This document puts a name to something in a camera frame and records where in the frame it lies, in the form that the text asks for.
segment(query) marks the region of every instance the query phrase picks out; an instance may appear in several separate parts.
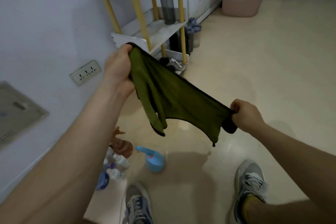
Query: yellow shelf leg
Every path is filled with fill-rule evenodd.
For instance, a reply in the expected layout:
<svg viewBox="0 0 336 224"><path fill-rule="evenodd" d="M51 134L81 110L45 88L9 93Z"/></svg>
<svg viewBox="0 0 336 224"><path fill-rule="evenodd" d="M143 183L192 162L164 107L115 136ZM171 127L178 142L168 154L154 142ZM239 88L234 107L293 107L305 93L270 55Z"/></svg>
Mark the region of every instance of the yellow shelf leg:
<svg viewBox="0 0 336 224"><path fill-rule="evenodd" d="M111 6L111 3L109 0L103 0L104 3L105 3L105 7L107 9L107 12L108 12L108 15L111 19L111 22L112 22L112 25L114 27L114 31L117 33L117 34L121 34L121 30L120 30L120 27L119 27L119 24L118 24L118 21L117 21L117 18L116 16L114 15L114 12L113 12L113 9L112 9L112 6Z"/></svg>
<svg viewBox="0 0 336 224"><path fill-rule="evenodd" d="M138 21L139 21L139 24L140 24L140 31L142 33L142 37L147 41L148 49L149 49L149 51L151 51L152 50L152 44L149 40L149 35L148 35L147 28L146 28L145 16L144 16L144 13L142 12L142 9L141 9L140 0L132 0L132 3L133 3L133 6L134 6L136 17L138 18Z"/></svg>
<svg viewBox="0 0 336 224"><path fill-rule="evenodd" d="M178 12L180 15L180 22L184 22L183 0L178 0ZM184 26L180 28L180 35L181 35L183 64L187 64L186 37L184 35Z"/></svg>
<svg viewBox="0 0 336 224"><path fill-rule="evenodd" d="M153 4L153 13L154 13L154 20L159 20L159 10L158 10L158 6L156 4L156 0L152 0L152 4ZM162 53L162 57L166 57L166 47L165 44L161 45L161 53Z"/></svg>

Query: shelf rack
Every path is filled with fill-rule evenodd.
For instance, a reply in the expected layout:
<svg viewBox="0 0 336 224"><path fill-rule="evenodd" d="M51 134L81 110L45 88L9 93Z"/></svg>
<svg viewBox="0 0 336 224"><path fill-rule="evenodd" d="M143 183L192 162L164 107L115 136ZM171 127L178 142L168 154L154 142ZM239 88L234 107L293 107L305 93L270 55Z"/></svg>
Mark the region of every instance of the shelf rack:
<svg viewBox="0 0 336 224"><path fill-rule="evenodd" d="M183 67L186 67L188 61L184 35L184 25L186 24L186 21L184 20L183 0L178 0L177 18L179 18L179 22L172 25L166 25L164 24L164 20L160 19L159 8L157 7L156 0L152 0L153 9L149 10L145 14L142 12L140 0L132 0L137 19L130 22L122 29L119 27L110 1L103 1L115 30L115 33L111 33L111 35L117 47L120 47L122 44L127 42L133 42L148 53L153 54L153 52L161 46L162 56L166 57L166 48L164 43L176 31L180 30L182 62L184 65ZM131 29L133 25L136 27L136 23L140 26L140 31L138 32L134 32L134 30Z"/></svg>

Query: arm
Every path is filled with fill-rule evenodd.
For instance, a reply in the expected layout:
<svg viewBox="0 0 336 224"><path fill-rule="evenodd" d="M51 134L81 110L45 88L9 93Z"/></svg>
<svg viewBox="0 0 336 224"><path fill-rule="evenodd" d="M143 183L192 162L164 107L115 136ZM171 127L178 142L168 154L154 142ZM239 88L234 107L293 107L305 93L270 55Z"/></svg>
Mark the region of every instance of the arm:
<svg viewBox="0 0 336 224"><path fill-rule="evenodd" d="M130 45L105 63L104 79L82 113L0 206L2 223L77 223L103 169L121 108L134 90Z"/></svg>
<svg viewBox="0 0 336 224"><path fill-rule="evenodd" d="M299 188L331 214L336 209L336 156L297 141L267 125L257 107L236 99L233 122L260 141Z"/></svg>

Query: person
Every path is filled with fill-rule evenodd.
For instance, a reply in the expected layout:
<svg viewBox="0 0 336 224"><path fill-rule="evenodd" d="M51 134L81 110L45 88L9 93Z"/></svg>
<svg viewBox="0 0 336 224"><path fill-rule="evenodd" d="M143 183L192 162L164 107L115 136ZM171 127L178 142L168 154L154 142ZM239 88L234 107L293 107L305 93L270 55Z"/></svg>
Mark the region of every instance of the person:
<svg viewBox="0 0 336 224"><path fill-rule="evenodd" d="M129 80L130 45L106 60L103 80L80 115L54 147L0 205L1 223L89 223L83 215L94 193L121 108L134 91ZM260 141L308 200L269 205L260 166L244 161L236 173L234 216L238 223L334 223L336 156L297 141L267 125L257 107L236 99L233 122ZM126 190L124 223L153 224L146 189Z"/></svg>

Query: shoe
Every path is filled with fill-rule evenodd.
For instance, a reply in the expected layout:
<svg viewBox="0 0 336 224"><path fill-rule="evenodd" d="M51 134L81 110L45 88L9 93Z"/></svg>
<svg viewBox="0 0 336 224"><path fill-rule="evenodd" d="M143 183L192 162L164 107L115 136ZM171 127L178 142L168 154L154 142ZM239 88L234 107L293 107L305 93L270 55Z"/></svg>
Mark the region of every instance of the shoe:
<svg viewBox="0 0 336 224"><path fill-rule="evenodd" d="M154 223L148 192L140 183L132 183L126 189L126 211L122 223Z"/></svg>
<svg viewBox="0 0 336 224"><path fill-rule="evenodd" d="M233 209L234 217L237 223L246 224L242 215L246 198L255 196L265 203L262 195L267 190L267 184L260 166L251 160L245 160L236 172L235 187L237 198Z"/></svg>

